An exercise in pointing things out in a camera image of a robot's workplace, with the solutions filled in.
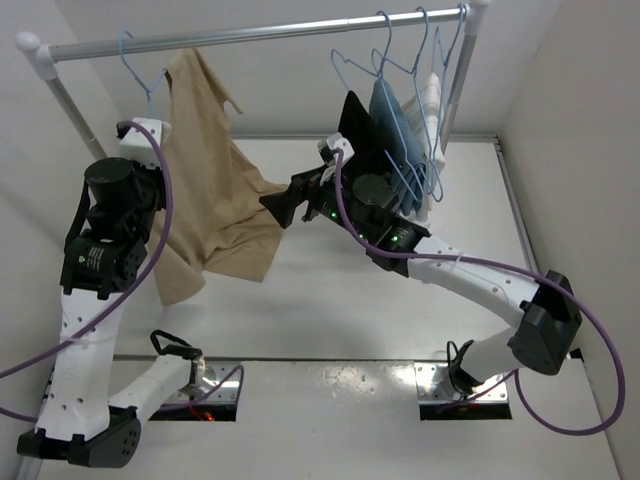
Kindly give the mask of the beige t shirt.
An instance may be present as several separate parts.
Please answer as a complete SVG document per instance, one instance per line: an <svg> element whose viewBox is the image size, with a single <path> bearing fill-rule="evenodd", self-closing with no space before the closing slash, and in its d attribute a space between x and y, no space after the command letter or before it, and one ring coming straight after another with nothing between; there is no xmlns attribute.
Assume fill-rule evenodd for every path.
<svg viewBox="0 0 640 480"><path fill-rule="evenodd" d="M174 209L167 244L154 267L160 301L185 301L207 272L261 282L283 230L260 204L284 186L267 181L230 135L235 102L195 49L183 49L165 74L171 131L162 142Z"/></svg>

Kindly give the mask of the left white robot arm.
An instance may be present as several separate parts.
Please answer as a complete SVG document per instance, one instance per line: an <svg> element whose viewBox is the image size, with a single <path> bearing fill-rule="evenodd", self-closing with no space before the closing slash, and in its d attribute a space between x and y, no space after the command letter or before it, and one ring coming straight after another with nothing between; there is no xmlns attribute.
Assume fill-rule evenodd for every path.
<svg viewBox="0 0 640 480"><path fill-rule="evenodd" d="M83 192L64 245L63 320L48 398L36 426L17 442L21 456L89 468L122 468L144 424L179 391L195 389L205 372L201 350L156 330L152 366L127 388L109 393L123 312L114 307L140 278L157 211L165 208L160 166L110 157L84 172ZM114 308L100 324L90 321Z"/></svg>

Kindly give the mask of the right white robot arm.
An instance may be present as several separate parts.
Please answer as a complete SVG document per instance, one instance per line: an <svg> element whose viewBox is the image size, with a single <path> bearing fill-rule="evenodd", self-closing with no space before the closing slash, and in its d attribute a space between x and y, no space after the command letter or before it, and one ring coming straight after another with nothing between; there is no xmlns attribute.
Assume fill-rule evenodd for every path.
<svg viewBox="0 0 640 480"><path fill-rule="evenodd" d="M278 224L288 228L300 204L304 220L322 215L343 225L346 214L367 254L380 268L449 290L500 317L507 325L484 340L469 340L448 359L440 382L446 392L473 393L491 377L528 368L556 375L581 326L579 309L568 299L568 279L550 271L540 280L504 273L452 257L446 242L397 215L398 200L387 179L372 173L347 179L338 197L331 178L316 168L296 174L287 189L264 195L260 203Z"/></svg>

